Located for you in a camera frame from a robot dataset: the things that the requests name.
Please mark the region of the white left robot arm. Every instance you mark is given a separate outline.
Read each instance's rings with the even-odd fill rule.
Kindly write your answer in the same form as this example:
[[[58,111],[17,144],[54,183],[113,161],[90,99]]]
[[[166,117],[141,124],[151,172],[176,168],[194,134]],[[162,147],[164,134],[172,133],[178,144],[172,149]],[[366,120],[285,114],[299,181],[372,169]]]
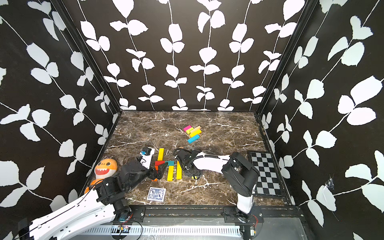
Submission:
[[[135,215],[126,193],[145,179],[161,179],[168,164],[146,168],[139,161],[123,165],[111,177],[95,183],[82,197],[31,222],[19,222],[20,240],[52,240],[60,231],[77,235],[94,226],[123,219],[126,223]]]

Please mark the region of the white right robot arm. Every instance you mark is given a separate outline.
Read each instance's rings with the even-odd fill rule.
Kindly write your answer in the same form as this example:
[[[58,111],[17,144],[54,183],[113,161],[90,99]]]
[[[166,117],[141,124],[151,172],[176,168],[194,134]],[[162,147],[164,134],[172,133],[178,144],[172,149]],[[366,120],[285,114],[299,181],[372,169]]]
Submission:
[[[238,194],[237,209],[249,214],[253,207],[256,186],[260,175],[258,169],[239,152],[218,156],[205,154],[200,150],[177,148],[173,155],[180,163],[185,175],[195,179],[203,175],[203,171],[222,174]]]

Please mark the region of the yellow plank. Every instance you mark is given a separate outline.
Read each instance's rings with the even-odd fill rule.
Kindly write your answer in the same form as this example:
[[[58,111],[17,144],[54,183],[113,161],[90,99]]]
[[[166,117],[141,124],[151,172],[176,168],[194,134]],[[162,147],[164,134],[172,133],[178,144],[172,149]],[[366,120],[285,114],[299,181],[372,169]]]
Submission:
[[[182,179],[182,167],[181,167],[181,164],[179,161],[177,161],[177,175],[176,175],[176,179],[177,180],[181,180]]]
[[[174,177],[174,166],[168,167],[167,181],[172,182]]]

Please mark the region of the red block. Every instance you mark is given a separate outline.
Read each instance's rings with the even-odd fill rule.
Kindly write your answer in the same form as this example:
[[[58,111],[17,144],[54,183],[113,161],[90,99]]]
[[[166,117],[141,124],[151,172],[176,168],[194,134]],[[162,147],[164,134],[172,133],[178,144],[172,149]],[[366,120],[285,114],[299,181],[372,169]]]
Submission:
[[[165,163],[165,161],[156,161],[155,166],[157,167],[157,166],[162,165],[164,163]]]

